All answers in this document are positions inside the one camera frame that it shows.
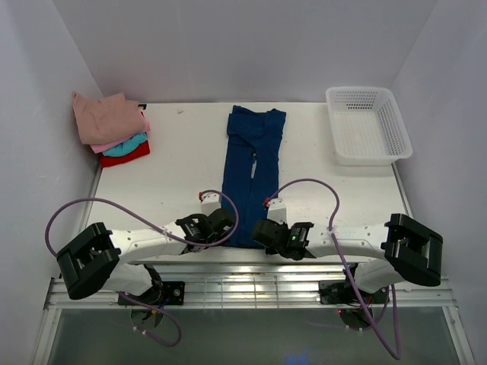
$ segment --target pink folded cloth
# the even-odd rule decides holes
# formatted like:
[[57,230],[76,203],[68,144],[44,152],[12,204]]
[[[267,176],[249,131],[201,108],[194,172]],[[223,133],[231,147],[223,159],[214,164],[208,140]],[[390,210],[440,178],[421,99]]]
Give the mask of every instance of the pink folded cloth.
[[[149,132],[151,130],[151,125],[149,124],[149,122],[147,121],[147,119],[144,117],[144,113],[143,112],[140,112],[142,114],[142,118],[144,119],[144,128],[141,130],[141,131],[138,131],[137,133],[140,133],[140,132]],[[95,154],[100,154],[101,152],[104,152],[106,150],[109,150],[115,146],[117,146],[118,144],[122,143],[122,142],[125,142],[125,141],[128,141],[130,138],[132,138],[134,135],[130,135],[128,137],[125,137],[125,138],[122,138],[122,139],[119,139],[118,141],[114,141],[114,142],[110,142],[110,143],[106,143],[106,144],[91,144],[90,147],[91,149],[93,150],[93,152]]]
[[74,93],[73,110],[82,144],[112,143],[145,127],[138,103],[127,100],[122,93],[101,100]]

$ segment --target perforated basket bottom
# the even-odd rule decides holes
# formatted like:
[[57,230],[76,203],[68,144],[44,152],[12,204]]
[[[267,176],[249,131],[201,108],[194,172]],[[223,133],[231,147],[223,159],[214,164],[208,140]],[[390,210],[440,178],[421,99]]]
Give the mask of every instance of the perforated basket bottom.
[[375,112],[334,113],[337,150],[346,156],[390,156]]

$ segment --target teal folded cloth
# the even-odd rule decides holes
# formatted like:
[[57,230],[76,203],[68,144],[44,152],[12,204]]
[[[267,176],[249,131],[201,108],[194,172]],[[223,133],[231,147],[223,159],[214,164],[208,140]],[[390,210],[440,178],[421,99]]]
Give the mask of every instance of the teal folded cloth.
[[130,139],[127,139],[125,142],[119,143],[115,147],[111,147],[110,149],[103,152],[104,156],[111,156],[111,157],[121,157],[129,154],[130,152],[134,151],[140,144],[147,141],[147,134],[145,133],[137,133],[133,135]]

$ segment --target stack of folded clothes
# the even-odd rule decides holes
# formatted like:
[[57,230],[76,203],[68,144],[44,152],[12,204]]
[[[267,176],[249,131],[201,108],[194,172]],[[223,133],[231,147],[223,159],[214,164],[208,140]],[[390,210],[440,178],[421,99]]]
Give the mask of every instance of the stack of folded clothes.
[[73,110],[82,144],[101,154],[102,167],[129,162],[151,152],[151,126],[136,101],[124,94],[93,100],[73,94]]

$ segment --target magenta cloth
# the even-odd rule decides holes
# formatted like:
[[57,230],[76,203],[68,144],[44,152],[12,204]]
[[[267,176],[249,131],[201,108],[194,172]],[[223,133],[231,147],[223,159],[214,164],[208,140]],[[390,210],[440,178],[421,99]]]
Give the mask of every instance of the magenta cloth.
[[[141,133],[141,132],[146,133],[146,132],[149,132],[151,130],[151,125],[149,124],[149,122],[147,121],[147,119],[144,117],[144,113],[141,112],[141,114],[142,114],[142,117],[144,118],[145,125],[144,125],[144,129],[142,129],[141,131],[139,131],[137,133]],[[118,144],[120,144],[122,142],[128,141],[133,136],[134,135],[130,135],[127,138],[122,138],[122,139],[120,139],[118,141],[114,141],[114,142],[106,143],[106,144],[90,144],[90,147],[91,147],[91,149],[93,150],[93,152],[95,154],[100,154],[101,152],[104,152],[106,150],[109,150],[112,147],[115,147],[115,146],[117,146]]]

